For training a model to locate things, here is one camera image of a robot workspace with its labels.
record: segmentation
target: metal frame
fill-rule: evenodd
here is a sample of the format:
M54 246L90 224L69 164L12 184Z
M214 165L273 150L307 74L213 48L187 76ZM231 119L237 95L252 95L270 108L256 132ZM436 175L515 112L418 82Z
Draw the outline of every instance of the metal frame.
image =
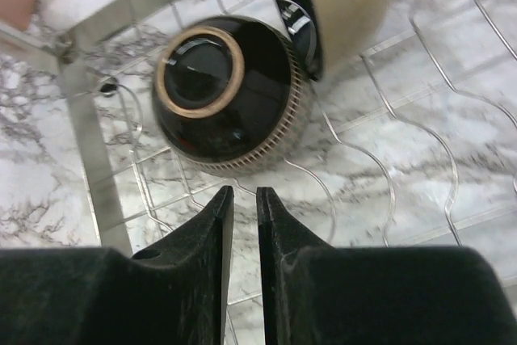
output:
M141 133L141 123L138 124L137 131L135 134L133 125L134 120L131 120L131 118L128 115L128 111L125 109L125 99L129 95L129 98L133 100L137 107L137 110L139 111L140 118L141 107L136 95L132 93L128 88L122 85L119 85L118 91L116 93L119 97L121 107L124 111L124 116L128 125L128 134L132 142L132 150L130 152L131 163L117 171L114 171L111 168L110 162L108 160L107 148L104 144L103 134L100 128L99 119L97 117L97 112L95 109L93 98L96 95L98 95L99 85L102 85L104 82L109 81L110 78L115 77L117 74L124 72L127 68L134 66L139 62L145 61L146 59L148 59L149 56L153 56L162 48L154 48L149 53L146 53L141 57L135 58L131 62L131 64L127 64L120 67L117 71L111 73L110 75L98 74L92 69L89 69L87 67L87 64L82 59L82 53L88 52L91 49L99 46L102 48L103 43L106 40L130 27L135 28L137 34L139 35L140 31L138 29L138 23L141 20L153 14L154 12L159 11L160 9L167 6L172 7L172 11L174 12L174 15L177 18L177 23L180 27L182 27L182 20L175 7L174 1L175 0L115 0L111 4L104 7L102 10L98 11L89 18L72 27L66 33L57 37L55 42L53 42L52 44L45 44L39 42L38 40L31 38L30 36L26 36L6 25L0 24L0 41L4 41L2 50L5 49L4 51L6 51L8 54L11 54L14 57L17 57L21 60L27 61L38 69L42 69L50 73L59 75L60 85L63 92L65 93L66 101L69 107L70 118L78 142L78 149L82 157L86 188L89 193L91 212L98 230L99 239L103 245L115 246L127 255L131 254L131 246L129 244L128 233L125 227L125 224L127 222L135 220L138 217L147 216L158 223L158 229L162 233L164 230L170 230L170 227L167 224L158 220L158 218L156 217L157 210L185 199L190 199L190 201L196 207L202 208L201 204L195 202L194 195L201 191L207 190L210 187L216 186L217 184L221 183L222 180L192 190L189 187L181 163L178 163L178 169L181 174L185 194L172 200L168 200L160 204L155 204L153 202L152 193L149 190L149 185L147 184L147 178L145 177L145 174L143 173L143 170L141 168L141 164L160 154L171 153L172 150L166 147L164 149L158 150L155 153L152 153L151 155L146 155L144 157L141 157L139 155L137 151L137 145L138 138ZM231 9L226 8L222 0L217 0L217 3L219 4L221 13L233 13L253 1L255 0L245 0L243 2L240 2L238 5L232 7ZM442 23L444 21L449 20L449 18L453 15L457 15L461 12L472 9L473 7L477 7L477 9L485 17L486 22L493 29L494 34L497 35L497 37L501 40L502 44L508 50L509 54L516 61L517 54L515 53L515 50L511 47L511 45L508 43L508 41L505 39L504 35L499 31L496 23L490 18L490 15L483 6L483 0L472 0L468 4L464 4L456 8L455 10L452 10L450 14L442 15L438 19L430 21L428 24L422 26L418 25L414 19L414 16L418 12L420 6L420 0L415 0L409 15L412 27L410 30L403 32L397 36L394 36L393 38L390 38L389 40L386 40L381 44L378 44L372 48L365 50L359 56L359 60L362 62L364 68L370 75L372 83L376 87L379 96L384 103L382 113L389 113L392 116L393 120L400 120L408 125L413 125L427 132L442 145L443 149L447 152L449 156L450 167L452 172L452 185L446 204L443 208L443 214L448 222L448 229L434 231L432 234L428 234L426 237L416 238L413 239L411 242L421 243L429 241L433 238L437 238L439 236L443 236L448 233L452 233L452 235L456 239L456 242L459 245L461 245L459 231L461 231L464 228L480 224L489 219L493 219L493 217L472 217L471 219L463 220L461 222L454 222L451 214L451 208L454 204L454 201L456 200L459 179L457 177L456 171L456 159L452 151L449 149L447 142L438 133L434 132L433 130L431 130L423 124L407 120L404 117L397 114L398 106L395 103L390 103L388 99L385 97L382 87L382 81L376 78L375 73L369 65L368 58L375 53L378 53L396 44L400 44L401 42L416 36L422 44L422 46L424 47L424 49L426 50L430 61L432 61L435 68L442 75L442 79L445 82L446 87L448 87L454 93L472 99L481 100L482 102L487 103L492 107L495 107L496 109L504 113L506 117L517 128L517 119L504 107L496 104L492 100L488 99L486 96L475 95L469 91L458 90L455 87L455 85L458 82L462 81L462 79L471 76L472 72L476 73L480 71L481 67L479 69L475 69L474 71L460 74L459 76L456 76L455 79L451 79L444 71L442 65L439 63L436 56L427 44L425 31L427 27L435 26L437 23ZM501 60L502 58L494 58L490 62L490 64L485 65L485 67L495 66L498 63L500 63ZM393 182L389 176L388 169L385 167L381 160L379 160L368 150L356 145L351 145L343 141L340 137L340 133L347 129L346 126L335 128L332 125L329 117L325 113L324 108L321 107L321 104L318 103L318 105L322 110L323 117L334 140L343 146L351 147L353 149L358 150L359 152L366 154L381 168L382 172L384 173L389 185L390 203L387 209L386 222L385 227L383 229L383 237L385 245L389 246L389 228L392 225L393 219L395 217L396 191ZM325 184L312 171L305 169L303 166L296 165L288 160L286 160L285 162L288 165L293 166L303 171L304 173L310 175L322 186L323 190L327 194L327 197L331 204L330 216L332 217L332 228L330 231L330 235L328 237L328 241L331 242L335 232L336 210L334 200L329 190L327 189ZM128 169L132 169L135 175L138 187L141 192L141 198L144 203L145 210L131 215L130 217L124 218L120 208L120 200L116 190L114 177L121 171ZM238 189L254 196L254 193L251 190L247 189L246 187L243 187L237 180L235 180L234 182ZM504 283L506 286L506 292L508 297L511 299L512 303L517 304L517 279L504 280ZM251 299L255 299L257 297L260 297L260 295L260 292L251 293L247 297L231 301L229 303L229 306L236 305ZM237 336L235 335L235 330L233 328L231 318L229 318L229 329L233 336L234 342L237 343Z

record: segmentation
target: bowl rim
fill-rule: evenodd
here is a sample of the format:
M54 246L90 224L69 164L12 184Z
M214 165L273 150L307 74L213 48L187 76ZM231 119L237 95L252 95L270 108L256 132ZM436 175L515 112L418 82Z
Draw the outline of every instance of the bowl rim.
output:
M232 57L232 73L230 74L228 85L223 90L220 96L214 101L202 108L186 109L180 107L167 94L165 87L165 69L172 52L178 48L185 40L198 35L215 36L222 40L230 51ZM225 109L232 101L235 95L241 88L242 80L244 79L244 55L239 47L237 41L224 30L216 27L197 26L191 27L175 36L167 47L162 51L158 58L158 67L155 74L155 88L158 93L158 98L165 105L167 109L173 113L187 117L189 119L203 119L215 115L216 113Z

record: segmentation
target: black glazed bowl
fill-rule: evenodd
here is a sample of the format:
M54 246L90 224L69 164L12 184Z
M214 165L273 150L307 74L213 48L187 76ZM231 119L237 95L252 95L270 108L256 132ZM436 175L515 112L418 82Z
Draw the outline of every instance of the black glazed bowl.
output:
M309 121L312 88L292 44L254 19L220 16L177 35L152 88L165 138L198 170L250 175L287 156Z

